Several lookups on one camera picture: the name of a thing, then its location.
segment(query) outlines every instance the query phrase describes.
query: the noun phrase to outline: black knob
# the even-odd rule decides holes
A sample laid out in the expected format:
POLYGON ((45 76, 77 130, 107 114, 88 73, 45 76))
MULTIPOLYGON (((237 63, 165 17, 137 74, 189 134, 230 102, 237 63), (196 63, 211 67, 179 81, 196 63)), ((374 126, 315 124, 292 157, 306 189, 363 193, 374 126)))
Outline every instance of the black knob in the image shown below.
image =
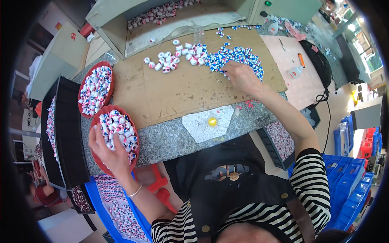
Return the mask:
POLYGON ((262 11, 259 13, 260 16, 266 18, 267 17, 267 12, 266 11, 262 11))

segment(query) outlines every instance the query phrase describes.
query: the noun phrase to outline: brass snap button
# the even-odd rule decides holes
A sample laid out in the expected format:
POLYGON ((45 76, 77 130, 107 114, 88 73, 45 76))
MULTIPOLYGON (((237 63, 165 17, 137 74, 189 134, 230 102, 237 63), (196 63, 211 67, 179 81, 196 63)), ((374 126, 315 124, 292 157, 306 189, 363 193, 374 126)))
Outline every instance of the brass snap button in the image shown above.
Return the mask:
POLYGON ((201 227, 201 231, 208 232, 209 231, 209 226, 208 225, 204 225, 203 227, 201 227))

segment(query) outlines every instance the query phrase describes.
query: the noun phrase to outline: white glue bottle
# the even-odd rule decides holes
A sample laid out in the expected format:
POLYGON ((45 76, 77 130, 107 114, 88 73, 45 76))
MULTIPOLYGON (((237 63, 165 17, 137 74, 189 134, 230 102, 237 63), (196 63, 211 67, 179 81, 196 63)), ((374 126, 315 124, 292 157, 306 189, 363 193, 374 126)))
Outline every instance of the white glue bottle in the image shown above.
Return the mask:
POLYGON ((296 79, 301 75, 301 71, 303 70, 303 66, 294 66, 288 71, 289 77, 292 79, 296 79))
POLYGON ((277 31, 278 31, 278 21, 276 21, 275 23, 272 23, 272 24, 269 26, 268 31, 269 31, 270 34, 272 34, 272 35, 277 34, 277 31))

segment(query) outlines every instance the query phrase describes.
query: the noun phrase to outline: striped shirt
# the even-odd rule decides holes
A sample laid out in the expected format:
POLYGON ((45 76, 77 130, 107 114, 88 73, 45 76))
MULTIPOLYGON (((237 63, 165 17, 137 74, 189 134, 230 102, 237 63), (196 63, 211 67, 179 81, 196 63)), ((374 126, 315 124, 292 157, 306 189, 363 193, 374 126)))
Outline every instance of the striped shirt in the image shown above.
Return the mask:
MULTIPOLYGON (((290 183, 301 203, 310 215, 315 235, 330 220, 329 188, 326 167, 320 152, 305 149, 297 157, 290 183)), ((270 231, 282 242, 303 242, 296 221, 284 205, 252 203, 232 212, 219 229, 219 233, 233 223, 247 222, 270 231)), ((191 205, 188 200, 173 220, 158 219, 151 227, 152 241, 160 242, 197 242, 191 205)))

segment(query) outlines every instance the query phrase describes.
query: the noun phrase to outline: black cable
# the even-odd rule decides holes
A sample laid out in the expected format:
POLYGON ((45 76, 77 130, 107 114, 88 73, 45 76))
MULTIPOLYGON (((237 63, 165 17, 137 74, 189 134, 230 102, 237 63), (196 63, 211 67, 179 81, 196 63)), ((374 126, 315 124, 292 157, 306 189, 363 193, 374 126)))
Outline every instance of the black cable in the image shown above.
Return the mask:
POLYGON ((318 96, 316 96, 315 100, 318 102, 316 105, 318 105, 320 102, 327 102, 327 106, 328 106, 328 113, 329 113, 329 122, 328 122, 328 130, 327 130, 327 138, 326 138, 326 144, 324 146, 324 149, 323 149, 323 154, 324 152, 326 151, 326 147, 327 147, 327 142, 328 142, 328 135, 329 135, 329 126, 331 124, 331 110, 329 109, 329 104, 328 104, 328 95, 327 97, 324 96, 325 95, 325 92, 324 94, 319 94, 318 96))

